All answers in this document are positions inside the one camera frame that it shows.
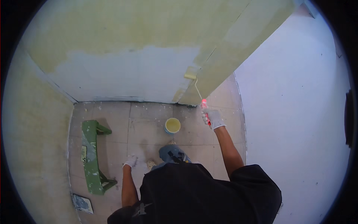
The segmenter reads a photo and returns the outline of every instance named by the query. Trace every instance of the man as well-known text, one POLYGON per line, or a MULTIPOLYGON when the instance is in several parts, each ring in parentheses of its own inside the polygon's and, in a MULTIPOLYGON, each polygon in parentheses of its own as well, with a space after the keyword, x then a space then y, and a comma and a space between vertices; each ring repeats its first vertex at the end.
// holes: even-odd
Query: man
POLYGON ((215 180, 201 165, 191 163, 172 142, 159 150, 164 161, 143 178, 138 200, 129 156, 123 166, 122 206, 112 223, 272 223, 281 205, 281 191, 259 165, 244 166, 217 110, 203 110, 219 140, 230 181, 215 180))

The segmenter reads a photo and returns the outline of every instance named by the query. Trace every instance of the paint roller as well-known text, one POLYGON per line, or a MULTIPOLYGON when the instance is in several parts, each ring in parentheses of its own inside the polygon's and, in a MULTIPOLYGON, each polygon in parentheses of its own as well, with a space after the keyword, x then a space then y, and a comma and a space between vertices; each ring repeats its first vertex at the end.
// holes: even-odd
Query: paint roller
MULTIPOLYGON (((200 94, 200 92, 199 92, 199 90, 198 90, 198 87, 197 87, 198 78, 197 78, 195 75, 188 74, 188 73, 185 73, 185 74, 184 74, 184 78, 189 78, 189 79, 195 80, 194 86, 195 86, 195 88, 196 88, 197 91, 198 91, 198 94, 199 94, 199 96, 200 96, 200 99, 202 100, 200 106, 201 106, 202 109, 208 108, 208 105, 206 104, 206 99, 203 99, 203 98, 201 97, 201 94, 200 94)), ((208 119, 208 125, 210 126, 210 125, 211 125, 211 122, 210 122, 210 120, 209 120, 208 114, 206 113, 205 116, 206 116, 206 118, 208 119)))

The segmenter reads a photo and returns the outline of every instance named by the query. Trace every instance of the shoe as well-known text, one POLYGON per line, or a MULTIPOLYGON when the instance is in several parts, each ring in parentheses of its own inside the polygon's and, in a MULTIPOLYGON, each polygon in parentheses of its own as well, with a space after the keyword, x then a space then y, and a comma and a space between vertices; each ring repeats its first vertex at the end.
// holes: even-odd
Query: shoe
POLYGON ((147 161, 147 166, 149 170, 152 170, 153 166, 156 166, 156 163, 151 159, 147 161))
POLYGON ((167 143, 167 145, 175 145, 175 141, 171 140, 170 142, 167 143))

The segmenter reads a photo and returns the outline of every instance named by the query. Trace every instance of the hand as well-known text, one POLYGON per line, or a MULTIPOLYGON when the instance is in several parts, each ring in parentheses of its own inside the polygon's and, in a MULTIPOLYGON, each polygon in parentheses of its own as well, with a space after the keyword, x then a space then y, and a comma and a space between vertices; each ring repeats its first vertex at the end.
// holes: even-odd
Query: hand
POLYGON ((135 167, 137 165, 137 159, 138 157, 135 155, 128 156, 127 161, 123 164, 123 167, 127 164, 130 167, 135 167))
POLYGON ((226 126, 223 119, 221 119, 221 115, 218 110, 204 109, 202 111, 203 121, 205 124, 208 124, 208 118, 206 117, 206 114, 208 114, 209 120, 211 122, 210 128, 212 130, 221 126, 226 126))

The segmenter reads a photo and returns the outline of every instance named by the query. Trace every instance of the dirty floor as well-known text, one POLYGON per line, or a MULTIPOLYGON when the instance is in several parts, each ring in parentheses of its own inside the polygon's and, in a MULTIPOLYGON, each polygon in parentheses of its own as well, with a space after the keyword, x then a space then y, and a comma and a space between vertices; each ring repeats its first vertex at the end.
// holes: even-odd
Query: dirty floor
MULTIPOLYGON (((232 74, 208 98, 211 109, 220 111, 227 130, 246 163, 244 116, 241 97, 232 74)), ((69 133, 69 175, 72 193, 91 200, 94 214, 78 211, 83 224, 107 223, 107 218, 121 208, 122 165, 128 155, 135 154, 139 164, 132 169, 132 177, 138 191, 144 174, 149 172, 146 160, 163 162, 158 150, 174 140, 191 161, 201 163, 215 179, 229 180, 219 142, 201 118, 201 109, 161 103, 131 103, 120 101, 96 101, 74 106, 69 133), (164 131, 168 118, 179 119, 182 127, 174 135, 164 131), (118 184, 104 196, 92 195, 87 190, 81 161, 81 123, 95 119, 112 130, 112 134, 97 137, 97 153, 100 170, 118 184)))

